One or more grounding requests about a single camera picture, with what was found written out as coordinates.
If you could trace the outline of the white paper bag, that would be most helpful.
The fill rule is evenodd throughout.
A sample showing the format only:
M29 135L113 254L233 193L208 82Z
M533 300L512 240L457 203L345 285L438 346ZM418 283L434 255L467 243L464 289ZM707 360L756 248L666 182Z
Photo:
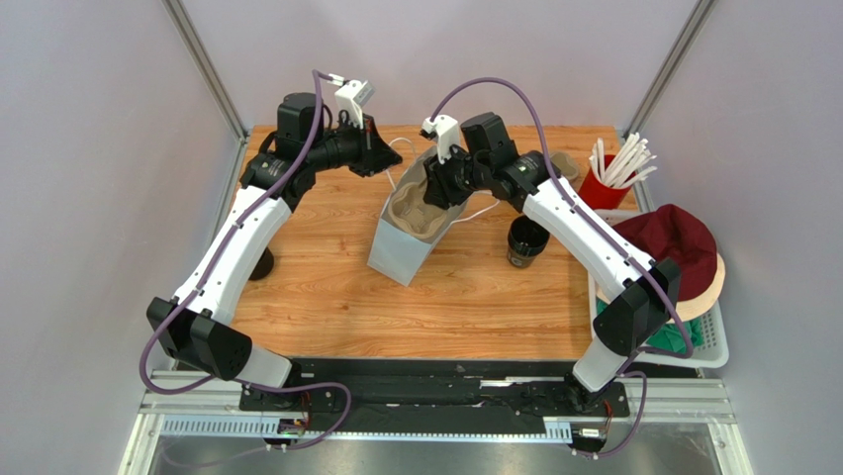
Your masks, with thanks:
M432 146L395 178L386 172L392 190L381 211L367 264L407 287L442 238L456 223L468 222L497 207L495 201L472 215L465 203L447 210L423 200L427 178L423 163L435 155Z

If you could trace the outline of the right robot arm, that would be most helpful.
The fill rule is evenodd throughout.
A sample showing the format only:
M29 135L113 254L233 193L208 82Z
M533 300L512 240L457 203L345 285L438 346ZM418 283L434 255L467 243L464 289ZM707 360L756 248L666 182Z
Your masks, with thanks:
M608 225L575 194L540 151L521 153L494 113L463 124L426 118L422 137L434 142L424 161L424 201L447 210L488 191L555 237L597 281L609 304L593 322L596 339L565 377L563 401L585 413L602 403L609 384L646 340L677 315L681 270L654 260Z

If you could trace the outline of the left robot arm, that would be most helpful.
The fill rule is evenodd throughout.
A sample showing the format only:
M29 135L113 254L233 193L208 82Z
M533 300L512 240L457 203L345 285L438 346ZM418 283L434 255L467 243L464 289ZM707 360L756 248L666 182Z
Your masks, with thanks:
M290 359L232 328L245 284L274 265L268 245L319 172L346 167L370 177L401 163L363 112L370 95L345 85L333 114L314 93L291 93L277 109L277 128L246 165L227 223L191 276L169 299L146 310L164 353L210 376L269 392L284 386Z

